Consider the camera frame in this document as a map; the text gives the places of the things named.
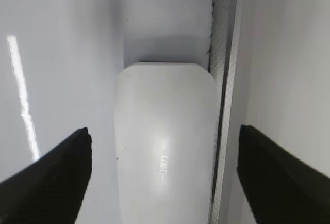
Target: white surface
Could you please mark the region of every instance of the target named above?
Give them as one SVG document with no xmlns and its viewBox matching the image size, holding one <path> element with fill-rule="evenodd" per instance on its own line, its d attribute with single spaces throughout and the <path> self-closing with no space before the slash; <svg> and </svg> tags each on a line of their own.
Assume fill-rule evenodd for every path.
<svg viewBox="0 0 330 224">
<path fill-rule="evenodd" d="M 124 33 L 208 42 L 211 10 L 211 0 L 0 0 L 0 181 L 33 162 L 30 144 L 43 155 L 87 126 L 93 172 L 77 223 L 120 223 L 113 85 L 124 67 Z M 16 37 L 24 80 L 12 68 L 8 35 Z M 190 48 L 184 43 L 179 55 L 201 55 Z"/>
<path fill-rule="evenodd" d="M 207 224 L 217 88 L 192 64 L 140 63 L 119 76 L 115 137 L 123 224 Z"/>
<path fill-rule="evenodd" d="M 328 2 L 246 1 L 245 18 L 250 20 L 242 23 L 237 69 L 238 88 L 245 93 L 233 103 L 233 109 L 244 108 L 231 122 L 255 126 L 330 177 Z M 237 181 L 234 176 L 227 223 L 255 223 Z"/>
</svg>

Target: aluminum strip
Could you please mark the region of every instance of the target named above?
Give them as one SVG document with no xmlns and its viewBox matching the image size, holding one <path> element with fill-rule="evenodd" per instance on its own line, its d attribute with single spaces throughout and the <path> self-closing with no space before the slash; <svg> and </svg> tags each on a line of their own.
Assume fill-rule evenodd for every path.
<svg viewBox="0 0 330 224">
<path fill-rule="evenodd" d="M 215 174 L 209 223 L 218 224 L 223 222 L 219 214 L 243 0 L 214 1 L 210 73 L 216 81 L 219 93 L 219 122 L 215 138 Z"/>
</svg>

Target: white computer mouse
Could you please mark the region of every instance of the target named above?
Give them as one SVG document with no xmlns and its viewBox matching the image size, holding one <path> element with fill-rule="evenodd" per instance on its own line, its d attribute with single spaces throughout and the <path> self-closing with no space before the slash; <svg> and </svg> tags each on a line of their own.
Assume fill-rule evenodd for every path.
<svg viewBox="0 0 330 224">
<path fill-rule="evenodd" d="M 122 224 L 207 224 L 217 125 L 211 75 L 138 63 L 118 77 L 115 141 Z"/>
</svg>

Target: white wall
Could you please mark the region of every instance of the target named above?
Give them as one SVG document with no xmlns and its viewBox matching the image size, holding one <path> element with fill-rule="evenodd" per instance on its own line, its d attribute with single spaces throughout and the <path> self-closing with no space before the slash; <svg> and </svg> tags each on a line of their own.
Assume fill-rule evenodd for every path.
<svg viewBox="0 0 330 224">
<path fill-rule="evenodd" d="M 127 53 L 128 62 L 161 56 L 206 67 L 211 20 L 212 0 L 0 0 L 0 181 L 32 163 L 7 35 L 17 38 L 41 155 L 77 128 L 92 136 L 77 223 L 117 224 L 116 76 Z"/>
<path fill-rule="evenodd" d="M 240 124 L 255 126 L 330 177 L 328 3 L 245 0 L 235 87 L 247 94 L 234 95 L 232 109 L 240 108 L 240 114 L 233 115 L 230 123 L 235 134 Z M 235 148 L 227 153 L 229 165 L 237 160 L 235 134 L 229 141 Z M 227 172 L 228 181 L 233 181 L 226 185 L 231 196 L 224 223 L 254 223 L 235 167 Z"/>
</svg>

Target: glossy white panel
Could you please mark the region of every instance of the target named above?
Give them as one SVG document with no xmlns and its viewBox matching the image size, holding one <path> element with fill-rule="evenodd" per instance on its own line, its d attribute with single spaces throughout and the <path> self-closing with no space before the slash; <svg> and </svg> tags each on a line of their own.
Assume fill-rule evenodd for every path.
<svg viewBox="0 0 330 224">
<path fill-rule="evenodd" d="M 123 224 L 207 224 L 214 79 L 193 64 L 139 63 L 120 74 L 115 97 Z"/>
<path fill-rule="evenodd" d="M 87 126 L 93 172 L 77 223 L 120 223 L 113 86 L 124 68 L 124 33 L 134 40 L 146 37 L 142 30 L 165 40 L 200 34 L 194 44 L 202 50 L 182 43 L 171 54 L 199 58 L 210 17 L 210 0 L 0 0 L 0 181 L 37 159 L 36 145 L 43 155 Z M 8 35 L 17 42 L 16 70 Z"/>
</svg>

